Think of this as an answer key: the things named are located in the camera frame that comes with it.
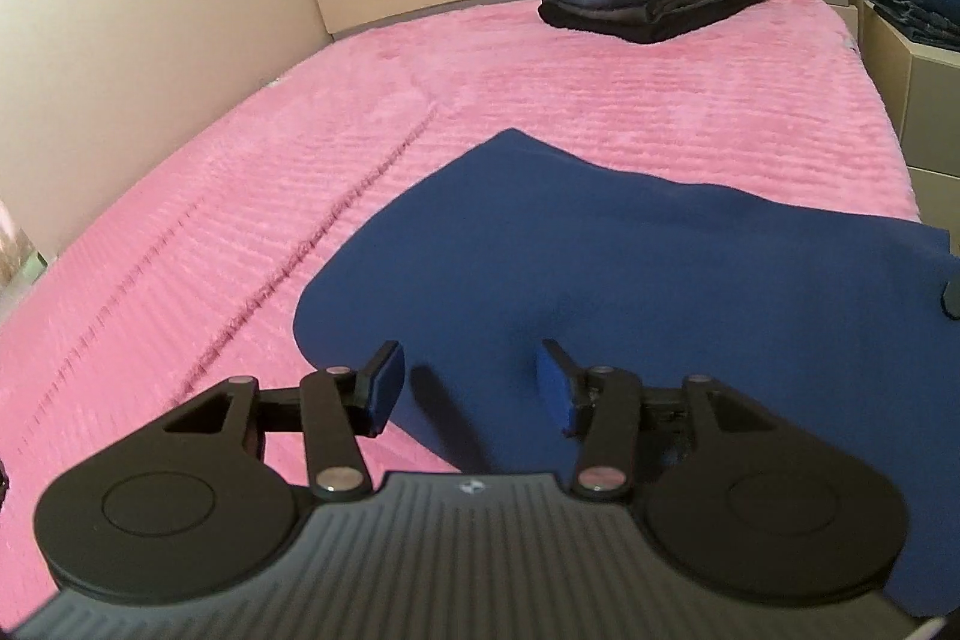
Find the beige bedside cabinet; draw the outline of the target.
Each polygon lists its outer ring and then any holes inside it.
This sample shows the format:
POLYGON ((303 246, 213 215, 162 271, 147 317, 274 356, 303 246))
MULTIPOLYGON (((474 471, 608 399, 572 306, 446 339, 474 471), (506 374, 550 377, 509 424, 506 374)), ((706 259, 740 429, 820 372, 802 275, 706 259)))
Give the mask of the beige bedside cabinet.
POLYGON ((861 53, 910 172, 919 213, 958 244, 958 53, 907 39, 866 5, 861 53))

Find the pink bed blanket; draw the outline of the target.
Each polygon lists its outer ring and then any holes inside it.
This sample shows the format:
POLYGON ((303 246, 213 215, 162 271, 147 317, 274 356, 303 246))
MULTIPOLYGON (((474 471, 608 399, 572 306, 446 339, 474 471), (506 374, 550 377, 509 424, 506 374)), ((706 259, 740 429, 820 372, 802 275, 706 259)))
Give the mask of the pink bed blanket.
POLYGON ((149 172, 3 321, 3 626, 52 596, 32 514, 54 477, 224 377, 295 383, 314 273, 506 128, 610 169, 919 214, 884 103, 818 0, 654 46, 549 28, 516 2, 325 47, 149 172))

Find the light window curtain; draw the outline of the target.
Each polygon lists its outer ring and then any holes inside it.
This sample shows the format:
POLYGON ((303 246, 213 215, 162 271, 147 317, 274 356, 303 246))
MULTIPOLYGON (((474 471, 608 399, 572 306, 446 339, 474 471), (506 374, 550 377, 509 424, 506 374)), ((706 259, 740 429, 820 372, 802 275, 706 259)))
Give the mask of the light window curtain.
POLYGON ((39 255, 5 203, 0 203, 0 241, 0 284, 8 294, 36 280, 39 255))

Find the navy blue garment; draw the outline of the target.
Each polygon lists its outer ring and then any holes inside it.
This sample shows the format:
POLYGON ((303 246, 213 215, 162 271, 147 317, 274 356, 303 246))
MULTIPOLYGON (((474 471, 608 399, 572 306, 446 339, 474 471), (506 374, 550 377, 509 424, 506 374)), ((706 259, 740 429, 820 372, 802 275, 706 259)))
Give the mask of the navy blue garment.
POLYGON ((508 130, 371 218, 302 291, 309 364, 404 347, 394 417, 464 471, 573 470, 540 398, 555 339, 654 386, 706 374, 895 482, 889 595, 958 603, 958 278, 944 230, 604 169, 508 130))

